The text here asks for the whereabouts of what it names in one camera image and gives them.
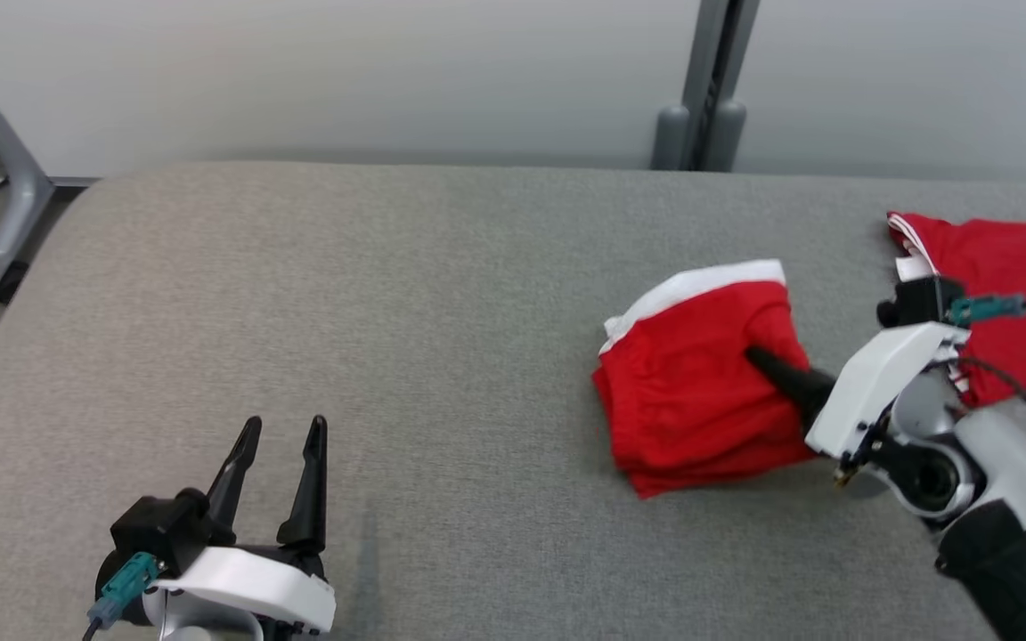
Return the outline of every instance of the gray metal leg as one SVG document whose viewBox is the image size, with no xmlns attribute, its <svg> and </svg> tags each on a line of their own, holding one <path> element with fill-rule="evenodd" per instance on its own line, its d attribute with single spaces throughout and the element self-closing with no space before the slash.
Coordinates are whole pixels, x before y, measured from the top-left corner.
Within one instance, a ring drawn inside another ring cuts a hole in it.
<svg viewBox="0 0 1026 641">
<path fill-rule="evenodd" d="M 0 222 L 0 279 L 37 223 L 53 185 L 0 112 L 0 159 L 10 177 L 10 199 Z"/>
</svg>

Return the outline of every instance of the red garment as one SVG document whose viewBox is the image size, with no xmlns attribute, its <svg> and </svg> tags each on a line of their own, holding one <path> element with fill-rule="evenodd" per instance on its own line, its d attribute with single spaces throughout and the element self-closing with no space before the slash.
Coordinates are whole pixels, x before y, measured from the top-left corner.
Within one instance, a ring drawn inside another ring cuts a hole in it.
<svg viewBox="0 0 1026 641">
<path fill-rule="evenodd" d="M 896 242 L 920 253 L 934 273 L 959 280 L 969 296 L 1026 296 L 1026 223 L 971 219 L 953 225 L 919 213 L 897 212 L 889 212 L 887 219 Z M 1026 387 L 1026 316 L 977 323 L 963 353 L 1004 369 Z M 963 400 L 970 406 L 1013 396 L 1013 390 L 991 373 L 962 369 L 969 378 Z"/>
<path fill-rule="evenodd" d="M 753 264 L 778 267 L 777 261 Z M 710 271 L 738 272 L 746 265 Z M 706 281 L 708 272 L 693 273 Z M 693 295 L 686 301 L 656 305 L 615 340 L 614 324 L 627 324 L 628 315 L 605 324 L 609 344 L 593 380 L 609 418 L 611 455 L 642 498 L 758 475 L 814 455 L 802 441 L 797 407 L 744 356 L 746 347 L 757 345 L 808 368 L 790 321 L 786 285 L 724 281 L 687 292 Z"/>
</svg>

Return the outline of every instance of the caster wheel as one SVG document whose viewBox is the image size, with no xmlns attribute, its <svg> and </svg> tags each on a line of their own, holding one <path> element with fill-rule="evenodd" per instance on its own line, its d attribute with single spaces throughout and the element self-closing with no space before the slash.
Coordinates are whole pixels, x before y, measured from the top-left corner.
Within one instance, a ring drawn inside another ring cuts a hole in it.
<svg viewBox="0 0 1026 641">
<path fill-rule="evenodd" d="M 13 261 L 10 267 L 7 267 L 7 273 L 4 273 L 3 278 L 0 279 L 1 304 L 10 305 L 13 294 L 17 291 L 17 285 L 22 284 L 22 280 L 26 276 L 28 269 L 30 269 L 30 265 L 21 259 Z"/>
</svg>

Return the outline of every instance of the gray fabric tabletop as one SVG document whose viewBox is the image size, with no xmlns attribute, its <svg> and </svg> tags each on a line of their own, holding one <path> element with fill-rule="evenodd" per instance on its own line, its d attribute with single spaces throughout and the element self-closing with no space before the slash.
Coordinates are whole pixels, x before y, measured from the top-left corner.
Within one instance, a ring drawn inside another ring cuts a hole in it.
<svg viewBox="0 0 1026 641">
<path fill-rule="evenodd" d="M 768 256 L 837 370 L 893 291 L 889 208 L 1026 219 L 1026 186 L 292 163 L 107 179 L 0 326 L 0 638 L 80 638 L 110 523 L 206 488 L 251 414 L 236 530 L 273 543 L 316 413 L 336 638 L 990 638 L 920 524 L 840 495 L 829 464 L 637 499 L 591 386 L 604 318 L 671 273 Z"/>
</svg>

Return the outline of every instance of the green cable connector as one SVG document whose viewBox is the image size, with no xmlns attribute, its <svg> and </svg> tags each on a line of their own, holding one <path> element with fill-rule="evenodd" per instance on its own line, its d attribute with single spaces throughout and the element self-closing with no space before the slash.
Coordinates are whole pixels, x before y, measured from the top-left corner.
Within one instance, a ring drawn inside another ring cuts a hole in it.
<svg viewBox="0 0 1026 641">
<path fill-rule="evenodd" d="M 948 320 L 961 327 L 1002 316 L 1026 316 L 1023 294 L 961 297 L 953 301 L 952 307 L 948 309 Z"/>
<path fill-rule="evenodd" d="M 118 573 L 113 575 L 109 584 L 102 588 L 102 597 L 90 607 L 85 615 L 94 629 L 110 630 L 125 611 L 126 605 L 142 596 L 156 580 L 163 564 L 158 563 L 154 556 L 147 552 L 139 552 L 125 561 Z"/>
</svg>

